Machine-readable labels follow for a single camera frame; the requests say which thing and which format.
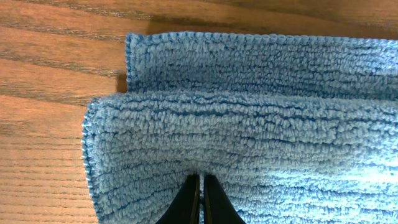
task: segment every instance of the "wooden table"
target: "wooden table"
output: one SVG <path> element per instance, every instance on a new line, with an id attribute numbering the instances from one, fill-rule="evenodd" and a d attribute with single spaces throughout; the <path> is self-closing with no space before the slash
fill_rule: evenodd
<path id="1" fill-rule="evenodd" d="M 95 96 L 126 91 L 127 32 L 398 39 L 395 0 L 0 1 L 0 223 L 96 223 L 81 160 Z"/>

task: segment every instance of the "towel texture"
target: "towel texture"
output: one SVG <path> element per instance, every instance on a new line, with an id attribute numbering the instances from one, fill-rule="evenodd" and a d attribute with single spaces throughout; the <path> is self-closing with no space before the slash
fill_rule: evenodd
<path id="1" fill-rule="evenodd" d="M 100 223 L 155 223 L 194 172 L 246 223 L 397 223 L 398 42 L 129 34 L 126 61 L 83 122 Z"/>

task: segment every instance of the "blue microfiber towel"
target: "blue microfiber towel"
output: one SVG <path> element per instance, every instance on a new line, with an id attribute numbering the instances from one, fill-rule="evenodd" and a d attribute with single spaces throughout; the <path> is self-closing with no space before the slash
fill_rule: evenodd
<path id="1" fill-rule="evenodd" d="M 129 34 L 126 59 L 83 122 L 100 223 L 155 223 L 192 173 L 246 223 L 398 223 L 398 42 Z"/>

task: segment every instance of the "towel fold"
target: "towel fold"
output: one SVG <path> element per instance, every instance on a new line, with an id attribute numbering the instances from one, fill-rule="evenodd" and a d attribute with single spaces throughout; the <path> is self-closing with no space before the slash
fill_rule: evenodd
<path id="1" fill-rule="evenodd" d="M 126 61 L 83 122 L 100 223 L 155 223 L 192 173 L 246 223 L 398 220 L 398 42 L 129 34 Z"/>

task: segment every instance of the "wooden surface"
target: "wooden surface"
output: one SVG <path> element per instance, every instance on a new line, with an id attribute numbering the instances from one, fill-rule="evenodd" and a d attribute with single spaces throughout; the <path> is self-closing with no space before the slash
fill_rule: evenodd
<path id="1" fill-rule="evenodd" d="M 127 32 L 398 39 L 395 0 L 0 1 L 0 223 L 96 223 L 81 160 L 94 96 L 126 91 Z"/>

